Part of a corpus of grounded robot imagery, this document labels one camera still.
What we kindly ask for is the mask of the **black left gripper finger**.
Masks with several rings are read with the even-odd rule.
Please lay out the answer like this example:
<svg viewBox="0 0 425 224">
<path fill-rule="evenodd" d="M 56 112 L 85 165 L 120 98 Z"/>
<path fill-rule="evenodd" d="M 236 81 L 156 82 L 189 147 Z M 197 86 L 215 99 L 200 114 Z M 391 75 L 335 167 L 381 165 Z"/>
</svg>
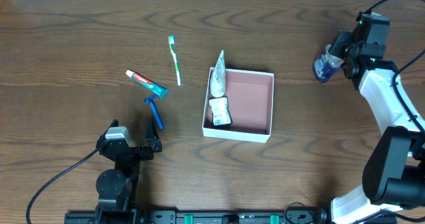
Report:
<svg viewBox="0 0 425 224">
<path fill-rule="evenodd" d="M 153 117 L 149 119 L 146 131 L 145 131 L 145 141 L 149 145 L 160 145 L 161 141 L 159 139 L 159 136 L 157 134 L 157 130 L 155 129 L 155 124 Z"/>
<path fill-rule="evenodd" d="M 118 127 L 118 124 L 119 122 L 116 119 L 114 119 L 106 132 L 113 132 Z"/>
</svg>

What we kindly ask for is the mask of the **clear spray bottle blue liquid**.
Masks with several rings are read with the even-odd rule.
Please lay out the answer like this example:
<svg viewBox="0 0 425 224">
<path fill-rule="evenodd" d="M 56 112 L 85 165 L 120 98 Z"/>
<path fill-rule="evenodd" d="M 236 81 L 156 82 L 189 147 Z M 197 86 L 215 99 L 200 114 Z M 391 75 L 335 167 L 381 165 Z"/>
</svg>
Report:
<svg viewBox="0 0 425 224">
<path fill-rule="evenodd" d="M 331 45 L 327 45 L 325 51 L 313 63 L 313 73 L 320 83 L 328 82 L 344 63 L 343 59 L 329 53 L 330 48 Z"/>
</svg>

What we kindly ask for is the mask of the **green white soap packet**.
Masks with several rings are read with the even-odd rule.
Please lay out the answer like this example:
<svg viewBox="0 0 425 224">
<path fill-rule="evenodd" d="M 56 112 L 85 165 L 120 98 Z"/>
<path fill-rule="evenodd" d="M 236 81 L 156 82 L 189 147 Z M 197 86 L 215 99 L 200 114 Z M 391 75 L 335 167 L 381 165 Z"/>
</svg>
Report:
<svg viewBox="0 0 425 224">
<path fill-rule="evenodd" d="M 230 125 L 232 120 L 228 111 L 228 98 L 213 98 L 209 100 L 214 126 Z"/>
</svg>

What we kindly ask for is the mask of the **white shampoo tube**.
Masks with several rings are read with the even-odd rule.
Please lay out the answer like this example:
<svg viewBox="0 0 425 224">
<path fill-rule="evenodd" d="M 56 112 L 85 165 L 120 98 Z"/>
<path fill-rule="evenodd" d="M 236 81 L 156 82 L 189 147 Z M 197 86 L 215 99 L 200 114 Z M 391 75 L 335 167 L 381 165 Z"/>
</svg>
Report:
<svg viewBox="0 0 425 224">
<path fill-rule="evenodd" d="M 210 78 L 210 94 L 215 98 L 220 98 L 226 92 L 226 67 L 224 51 L 221 50 L 215 68 Z"/>
</svg>

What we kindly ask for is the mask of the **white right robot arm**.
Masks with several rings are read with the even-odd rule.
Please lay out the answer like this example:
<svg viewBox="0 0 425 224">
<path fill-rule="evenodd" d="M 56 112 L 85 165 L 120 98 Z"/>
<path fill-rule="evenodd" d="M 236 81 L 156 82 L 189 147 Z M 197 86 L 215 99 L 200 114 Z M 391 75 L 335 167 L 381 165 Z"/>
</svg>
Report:
<svg viewBox="0 0 425 224">
<path fill-rule="evenodd" d="M 381 138 L 362 183 L 331 202 L 333 223 L 366 223 L 379 215 L 424 206 L 424 119 L 406 95 L 398 69 L 383 58 L 390 21 L 373 13 L 356 18 L 329 52 L 343 59 L 345 76 L 367 100 Z"/>
</svg>

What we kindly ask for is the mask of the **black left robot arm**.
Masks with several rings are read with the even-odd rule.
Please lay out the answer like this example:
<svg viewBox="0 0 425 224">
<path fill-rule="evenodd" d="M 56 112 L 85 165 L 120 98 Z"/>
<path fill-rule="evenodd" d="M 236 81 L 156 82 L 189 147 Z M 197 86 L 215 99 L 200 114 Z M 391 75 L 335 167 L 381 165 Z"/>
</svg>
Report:
<svg viewBox="0 0 425 224">
<path fill-rule="evenodd" d="M 153 118 L 145 131 L 145 146 L 131 147 L 131 138 L 125 126 L 113 120 L 98 138 L 96 149 L 101 156 L 114 162 L 114 168 L 102 172 L 96 180 L 98 205 L 95 223 L 149 223 L 147 211 L 135 202 L 140 175 L 140 163 L 154 158 L 162 151 Z"/>
</svg>

